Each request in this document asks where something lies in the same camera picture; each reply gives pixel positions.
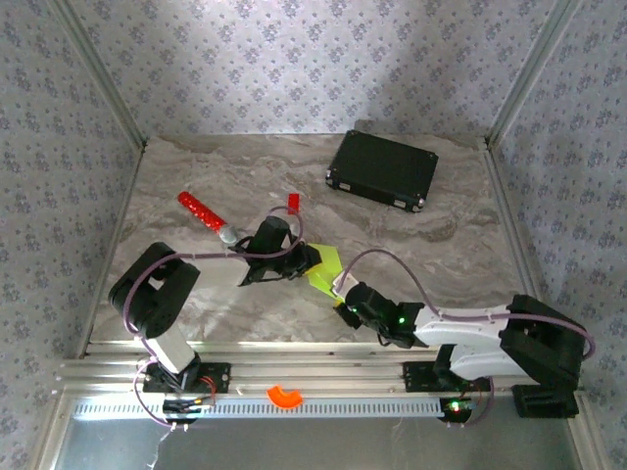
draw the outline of patterned wall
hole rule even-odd
[[[596,335],[584,385],[627,468],[627,6],[585,0],[506,135],[515,215],[542,286]]]
[[[73,2],[146,135],[483,134],[554,0]]]
[[[0,2],[0,468],[74,354],[133,152],[43,0]]]

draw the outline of gray marble surface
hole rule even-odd
[[[406,213],[327,187],[324,172],[342,135],[151,139],[105,293],[155,241],[188,253],[224,250],[217,235],[178,203],[180,191],[190,191],[249,233],[267,210],[284,205],[289,193],[298,192],[306,240],[338,247],[344,265],[363,250],[386,248],[415,270],[439,306],[509,301],[521,290],[520,282],[474,140],[388,137],[440,156],[421,213]],[[203,274],[178,317],[189,340],[376,341],[369,330],[347,327],[333,311],[333,301],[305,278],[239,288],[229,285],[228,279],[242,269],[241,261],[195,262]],[[354,273],[395,302],[420,299],[391,259],[364,258]],[[119,314],[104,297],[92,339],[128,339]]]

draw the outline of orange toy piece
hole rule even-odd
[[[284,392],[280,385],[265,391],[267,397],[279,408],[291,409],[303,404],[303,397],[298,390],[293,390],[289,394]]]

